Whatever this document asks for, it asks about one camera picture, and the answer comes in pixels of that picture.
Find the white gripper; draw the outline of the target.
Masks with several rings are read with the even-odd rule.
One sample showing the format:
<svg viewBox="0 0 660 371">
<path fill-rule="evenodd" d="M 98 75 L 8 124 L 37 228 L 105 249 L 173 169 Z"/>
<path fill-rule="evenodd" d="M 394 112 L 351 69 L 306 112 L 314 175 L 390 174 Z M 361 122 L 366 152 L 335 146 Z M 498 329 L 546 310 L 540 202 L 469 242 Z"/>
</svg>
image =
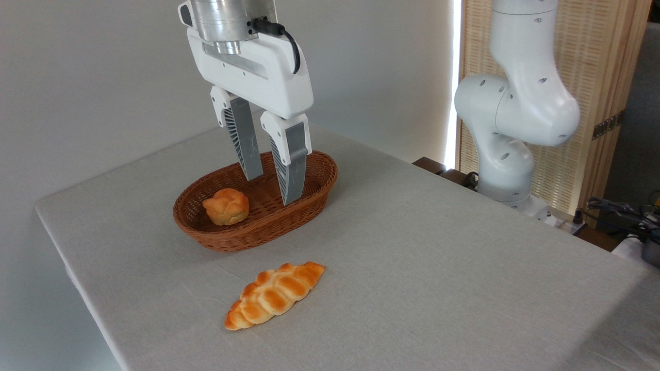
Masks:
<svg viewBox="0 0 660 371">
<path fill-rule="evenodd" d="M 302 113 L 314 97 L 301 47 L 254 26 L 259 20 L 277 23 L 274 1 L 186 1 L 178 14 L 188 28 L 196 68 L 214 85 L 210 96 L 217 121 L 228 129 L 245 178 L 262 175 L 253 103 L 269 111 L 262 113 L 261 125 L 269 135 L 283 205 L 299 200 L 312 153 Z"/>
</svg>

